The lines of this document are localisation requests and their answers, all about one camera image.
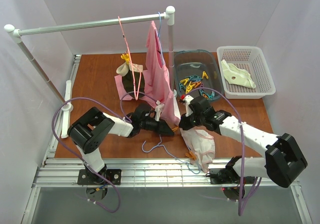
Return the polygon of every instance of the white rack post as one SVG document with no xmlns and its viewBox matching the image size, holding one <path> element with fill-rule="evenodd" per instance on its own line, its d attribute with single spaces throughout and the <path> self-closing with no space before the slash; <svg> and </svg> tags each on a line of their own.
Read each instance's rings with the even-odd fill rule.
<svg viewBox="0 0 320 224">
<path fill-rule="evenodd" d="M 170 75 L 170 87 L 172 91 L 174 90 L 174 72 L 173 72 L 173 25 L 175 23 L 175 8 L 173 6 L 168 6 L 166 8 L 166 12 L 161 13 L 160 17 L 162 19 L 168 19 L 167 24 L 169 25 L 169 75 Z M 151 14 L 151 15 L 143 15 L 143 16 L 135 16 L 135 17 L 127 17 L 121 18 L 121 23 L 135 23 L 135 22 L 142 22 L 142 21 L 151 21 L 151 20 L 158 20 L 159 14 Z M 92 28 L 92 27 L 101 27 L 101 26 L 108 26 L 108 25 L 116 25 L 119 24 L 119 20 L 117 18 L 114 19 L 107 19 L 107 20 L 100 20 L 100 21 L 92 21 L 92 22 L 83 22 L 83 23 L 73 23 L 73 24 L 65 24 L 65 25 L 57 25 L 57 26 L 50 26 L 50 27 L 40 27 L 40 28 L 32 28 L 32 29 L 25 29 L 20 30 L 16 29 L 13 25 L 7 24 L 4 26 L 4 30 L 10 35 L 10 37 L 14 40 L 14 42 L 19 46 L 19 48 L 23 51 L 25 56 L 34 66 L 36 71 L 40 74 L 43 78 L 45 83 L 48 85 L 50 90 L 54 93 L 54 95 L 60 100 L 61 103 L 65 102 L 65 99 L 59 93 L 57 88 L 54 84 L 50 81 L 44 70 L 41 68 L 37 60 L 33 57 L 31 52 L 23 43 L 21 36 L 23 35 L 30 35 L 30 34 L 39 34 L 39 33 L 51 33 L 51 32 L 61 32 L 67 30 L 74 30 L 74 29 L 82 29 L 82 28 Z"/>
</svg>

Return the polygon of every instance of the brown wooden surface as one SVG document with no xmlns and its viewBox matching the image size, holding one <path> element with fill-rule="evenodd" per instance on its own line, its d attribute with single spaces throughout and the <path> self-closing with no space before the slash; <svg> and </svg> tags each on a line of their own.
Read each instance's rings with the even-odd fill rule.
<svg viewBox="0 0 320 224">
<path fill-rule="evenodd" d="M 132 61 L 137 64 L 145 64 L 145 53 L 133 53 Z M 164 54 L 165 61 L 168 63 L 168 56 Z M 99 54 L 99 55 L 82 55 L 79 68 L 77 71 L 72 97 L 89 97 L 93 98 L 105 106 L 120 114 L 120 101 L 116 88 L 114 76 L 116 69 L 123 63 L 120 54 Z M 241 115 L 242 120 L 248 124 L 272 132 L 272 128 L 267 116 L 267 112 L 262 99 L 232 99 L 231 103 L 236 107 Z M 142 101 L 125 101 L 123 107 L 126 113 L 134 111 Z M 89 101 L 74 101 L 73 111 L 71 112 L 70 123 L 73 123 L 82 114 L 87 112 L 91 107 L 96 106 Z M 221 98 L 213 103 L 215 110 L 225 110 L 234 114 L 229 105 Z M 179 105 L 180 112 L 185 113 L 183 105 Z M 241 144 L 231 138 L 222 137 L 216 133 L 211 133 L 215 141 L 215 157 L 229 158 L 241 155 Z M 141 130 L 140 134 L 129 139 L 108 135 L 100 145 L 100 152 L 103 158 L 170 158 L 163 148 L 156 148 L 150 153 L 144 153 L 141 150 L 142 143 L 146 140 L 144 148 L 149 150 L 160 140 L 157 134 L 150 131 Z M 70 138 L 65 139 L 66 144 L 75 151 L 78 151 Z M 179 158 L 185 157 L 187 152 L 186 145 L 180 132 L 177 131 L 174 137 L 163 137 L 162 143 L 165 144 L 168 151 Z M 258 157 L 258 153 L 246 147 L 245 155 L 247 157 Z M 75 158 L 75 156 L 58 144 L 56 158 Z"/>
</svg>

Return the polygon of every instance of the purple cable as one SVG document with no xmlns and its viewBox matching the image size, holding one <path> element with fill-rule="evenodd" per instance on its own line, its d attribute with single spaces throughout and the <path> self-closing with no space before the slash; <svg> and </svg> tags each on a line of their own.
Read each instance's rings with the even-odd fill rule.
<svg viewBox="0 0 320 224">
<path fill-rule="evenodd" d="M 108 179 L 106 179 L 105 177 L 103 177 L 102 175 L 100 175 L 99 173 L 97 173 L 96 171 L 94 171 L 88 163 L 86 163 L 86 161 L 80 156 L 78 155 L 75 151 L 73 151 L 72 149 L 70 149 L 59 137 L 58 135 L 56 134 L 56 131 L 55 131 L 55 119 L 56 117 L 58 116 L 58 113 L 60 111 L 60 109 L 62 109 L 63 106 L 65 106 L 67 103 L 71 102 L 71 101 L 74 101 L 74 100 L 79 100 L 79 99 L 82 99 L 82 100 L 89 100 L 89 101 L 92 101 L 100 106 L 102 106 L 103 108 L 105 108 L 106 110 L 108 110 L 109 112 L 111 112 L 112 114 L 114 114 L 115 116 L 119 117 L 122 119 L 122 117 L 120 115 L 118 115 L 117 113 L 113 112 L 112 110 L 110 110 L 109 108 L 107 108 L 106 106 L 104 106 L 102 103 L 94 100 L 94 99 L 91 99 L 91 98 L 85 98 L 85 97 L 77 97 L 77 98 L 72 98 L 72 99 L 69 99 L 68 101 L 64 102 L 58 109 L 57 111 L 54 113 L 53 117 L 52 117 L 52 121 L 51 121 L 51 130 L 53 132 L 53 135 L 54 137 L 61 143 L 61 145 L 66 148 L 69 152 L 73 153 L 74 155 L 76 155 L 81 161 L 84 162 L 84 164 L 86 165 L 86 167 L 94 174 L 96 174 L 98 177 L 102 178 L 104 181 L 106 181 L 109 185 L 111 185 L 117 196 L 118 196 L 118 206 L 116 207 L 116 209 L 114 210 L 111 210 L 107 207 L 105 207 L 103 204 L 101 203 L 98 203 L 96 202 L 96 204 L 98 204 L 100 207 L 102 207 L 103 209 L 105 209 L 106 211 L 108 211 L 109 213 L 115 213 L 116 211 L 119 210 L 120 208 L 120 205 L 121 205 L 121 196 L 120 196 L 120 193 L 119 193 L 119 190 L 118 188 L 112 183 L 110 182 Z"/>
<path fill-rule="evenodd" d="M 125 111 L 124 111 L 124 109 L 123 109 L 123 107 L 122 107 L 122 101 L 123 101 L 123 99 L 124 99 L 127 95 L 129 95 L 129 94 L 131 94 L 131 93 L 134 93 L 134 92 L 132 91 L 132 92 L 126 93 L 126 94 L 125 94 L 124 96 L 122 96 L 122 98 L 120 99 L 121 112 L 123 113 L 124 117 L 128 119 L 128 121 L 129 121 L 130 123 L 132 123 L 132 121 L 131 121 L 131 119 L 125 114 Z M 154 102 L 156 102 L 156 100 L 155 100 L 154 98 L 152 98 L 151 96 L 149 96 L 149 95 L 147 95 L 147 94 L 145 94 L 145 93 L 139 92 L 139 94 L 143 94 L 144 96 L 146 96 L 146 97 L 148 97 L 149 99 L 151 99 L 151 100 L 153 100 Z"/>
<path fill-rule="evenodd" d="M 238 117 L 238 121 L 239 123 L 241 124 L 242 123 L 242 120 L 241 120 L 241 116 L 239 114 L 239 112 L 236 110 L 236 108 L 231 104 L 231 102 L 226 98 L 224 97 L 220 92 L 212 89 L 212 88 L 195 88 L 193 90 L 191 90 L 187 95 L 189 95 L 190 93 L 196 91 L 196 90 L 200 90 L 200 89 L 207 89 L 207 90 L 210 90 L 210 91 L 213 91 L 217 94 L 219 94 L 229 105 L 230 107 L 234 110 L 234 112 L 236 113 L 237 117 Z M 242 125 L 240 125 L 240 133 L 241 133 L 241 144 L 242 144 L 242 156 L 243 158 L 241 158 L 241 174 L 240 174 L 240 191 L 239 191 L 239 208 L 238 208 L 238 215 L 239 216 L 242 216 L 243 212 L 244 212 L 244 209 L 245 209 L 245 205 L 247 202 L 244 203 L 244 206 L 242 206 L 242 193 L 243 193 L 243 188 L 244 188 L 244 172 L 245 172 L 245 136 L 244 136 L 244 129 L 242 127 Z M 254 194 L 254 192 L 256 192 L 256 190 L 258 189 L 260 183 L 258 183 L 256 189 L 254 191 L 252 191 L 252 188 L 250 189 L 249 193 L 248 193 L 248 199 Z"/>
</svg>

